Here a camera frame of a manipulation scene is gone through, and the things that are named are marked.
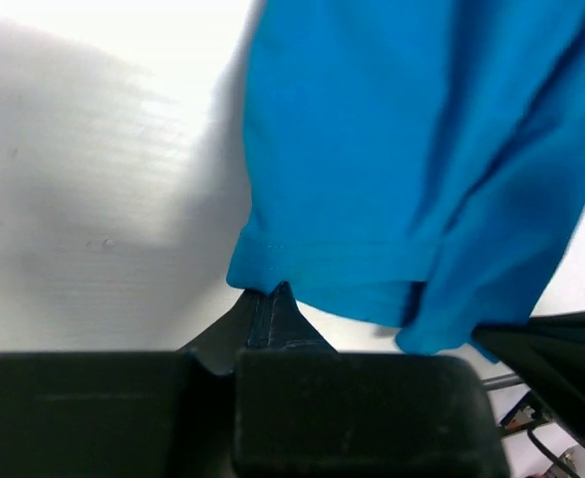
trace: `blue shirt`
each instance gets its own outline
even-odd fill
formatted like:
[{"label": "blue shirt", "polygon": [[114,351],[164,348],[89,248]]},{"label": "blue shirt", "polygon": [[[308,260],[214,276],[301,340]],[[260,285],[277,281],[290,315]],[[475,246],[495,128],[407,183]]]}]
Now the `blue shirt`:
[{"label": "blue shirt", "polygon": [[585,0],[277,0],[253,39],[234,287],[406,326],[524,324],[585,205]]}]

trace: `white surface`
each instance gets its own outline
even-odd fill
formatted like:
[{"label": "white surface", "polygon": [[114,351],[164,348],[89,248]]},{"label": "white surface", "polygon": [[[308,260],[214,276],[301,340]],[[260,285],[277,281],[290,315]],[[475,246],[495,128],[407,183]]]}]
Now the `white surface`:
[{"label": "white surface", "polygon": [[[556,424],[538,428],[535,436],[558,457],[576,444],[576,441]],[[509,459],[511,476],[524,478],[539,475],[551,466],[551,461],[533,446],[526,433],[507,438],[504,441],[504,449]]]},{"label": "white surface", "polygon": [[576,446],[572,454],[573,462],[575,463],[578,475],[580,478],[585,478],[585,449],[581,446]]},{"label": "white surface", "polygon": [[[238,296],[224,275],[249,209],[241,69],[255,2],[22,3],[0,1],[0,351],[178,348]],[[581,309],[585,219],[538,305]],[[394,331],[303,311],[339,350],[396,350]],[[470,347],[453,354],[483,377],[506,372]],[[496,414],[523,392],[500,394]]]}]

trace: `metal rod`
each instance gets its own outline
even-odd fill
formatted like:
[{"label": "metal rod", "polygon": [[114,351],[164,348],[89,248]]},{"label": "metal rod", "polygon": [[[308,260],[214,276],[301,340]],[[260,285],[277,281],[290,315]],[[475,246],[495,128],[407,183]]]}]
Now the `metal rod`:
[{"label": "metal rod", "polygon": [[509,373],[507,375],[495,376],[494,378],[483,380],[482,386],[484,386],[484,389],[487,391],[494,391],[520,385],[521,383],[524,383],[522,378],[520,378],[515,373]]}]

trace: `cable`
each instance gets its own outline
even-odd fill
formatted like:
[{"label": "cable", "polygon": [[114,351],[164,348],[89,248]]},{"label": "cable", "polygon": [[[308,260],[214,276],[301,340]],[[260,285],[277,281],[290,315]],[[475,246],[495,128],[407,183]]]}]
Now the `cable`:
[{"label": "cable", "polygon": [[575,471],[569,468],[566,465],[566,463],[563,463],[560,460],[560,458],[555,456],[551,452],[551,450],[549,450],[546,446],[544,446],[544,444],[540,440],[538,440],[538,437],[535,436],[535,434],[533,433],[534,429],[535,428],[527,429],[527,436],[529,437],[529,440],[531,440],[531,443],[533,443],[535,447],[540,451],[540,453],[549,458],[549,460],[551,460],[551,463],[560,468],[560,470],[562,470],[569,478],[580,478],[580,475],[578,475]]}]

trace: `black plastic part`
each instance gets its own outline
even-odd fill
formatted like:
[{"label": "black plastic part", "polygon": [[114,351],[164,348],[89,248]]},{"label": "black plastic part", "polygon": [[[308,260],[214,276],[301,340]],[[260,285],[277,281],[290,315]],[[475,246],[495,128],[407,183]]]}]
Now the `black plastic part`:
[{"label": "black plastic part", "polygon": [[270,296],[245,291],[232,309],[181,351],[223,375],[234,371],[241,349],[336,352],[303,317],[287,283]]},{"label": "black plastic part", "polygon": [[532,391],[528,391],[516,405],[500,420],[503,438],[552,423],[546,406]]},{"label": "black plastic part", "polygon": [[585,313],[481,327],[473,337],[513,369],[585,447]]},{"label": "black plastic part", "polygon": [[456,358],[246,351],[240,476],[509,476],[486,393]]},{"label": "black plastic part", "polygon": [[470,367],[338,355],[287,285],[177,353],[0,355],[0,478],[260,476],[508,472]]},{"label": "black plastic part", "polygon": [[164,476],[177,354],[0,355],[0,478]]}]

